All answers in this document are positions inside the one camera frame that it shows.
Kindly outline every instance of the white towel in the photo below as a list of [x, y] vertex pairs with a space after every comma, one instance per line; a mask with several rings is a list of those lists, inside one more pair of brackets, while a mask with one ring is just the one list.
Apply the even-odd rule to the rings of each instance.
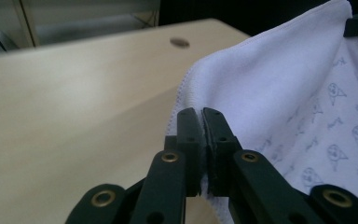
[[[343, 37], [351, 5], [332, 0], [198, 62], [176, 113], [220, 110], [242, 147], [263, 153], [305, 193], [333, 184], [358, 197], [358, 37]], [[231, 223], [227, 199], [211, 200]]]

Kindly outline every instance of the brass screw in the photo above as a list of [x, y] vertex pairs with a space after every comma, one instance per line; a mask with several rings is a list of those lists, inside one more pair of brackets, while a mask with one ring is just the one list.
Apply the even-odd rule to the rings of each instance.
[[244, 161], [248, 161], [248, 162], [257, 162], [258, 161], [258, 156], [252, 152], [245, 152], [242, 154], [241, 157]]
[[116, 194], [112, 190], [106, 189], [94, 194], [91, 199], [91, 204], [95, 207], [105, 207], [112, 203], [115, 198]]
[[351, 198], [338, 190], [325, 189], [323, 196], [328, 202], [338, 207], [348, 208], [352, 206]]
[[166, 162], [174, 162], [179, 159], [179, 156], [176, 153], [167, 152], [161, 156], [161, 159]]

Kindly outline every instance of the table surface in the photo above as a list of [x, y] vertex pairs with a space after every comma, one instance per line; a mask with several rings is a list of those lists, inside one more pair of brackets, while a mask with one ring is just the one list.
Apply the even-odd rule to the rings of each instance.
[[[206, 20], [0, 54], [0, 223], [63, 223], [87, 190], [145, 177], [186, 70], [247, 37]], [[186, 223], [212, 213], [187, 199]]]

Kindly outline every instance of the round hole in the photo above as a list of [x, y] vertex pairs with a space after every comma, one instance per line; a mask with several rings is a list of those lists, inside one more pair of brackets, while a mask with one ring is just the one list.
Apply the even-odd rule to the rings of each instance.
[[190, 43], [183, 38], [173, 37], [170, 39], [170, 42], [172, 45], [180, 49], [187, 49], [190, 47]]
[[102, 190], [96, 194], [91, 199], [91, 204], [96, 207], [105, 207], [114, 201], [116, 194], [112, 190]]
[[299, 213], [292, 213], [289, 215], [289, 220], [293, 224], [307, 224], [308, 221]]
[[166, 162], [173, 162], [173, 161], [177, 161], [179, 159], [179, 156], [176, 153], [169, 152], [169, 153], [164, 153], [161, 159]]
[[249, 161], [249, 162], [258, 161], [258, 156], [251, 152], [243, 153], [241, 157], [244, 161]]
[[323, 196], [328, 202], [336, 206], [343, 208], [352, 206], [351, 198], [338, 190], [325, 189], [323, 191]]
[[150, 213], [147, 218], [147, 224], [161, 224], [164, 221], [164, 216], [160, 212]]

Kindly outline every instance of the wooden table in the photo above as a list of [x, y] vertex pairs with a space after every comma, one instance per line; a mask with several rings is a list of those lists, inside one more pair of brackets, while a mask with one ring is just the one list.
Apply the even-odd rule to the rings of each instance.
[[[87, 190], [145, 177], [186, 70], [247, 37], [207, 20], [1, 54], [0, 223], [63, 223]], [[201, 198], [186, 211], [216, 222]]]

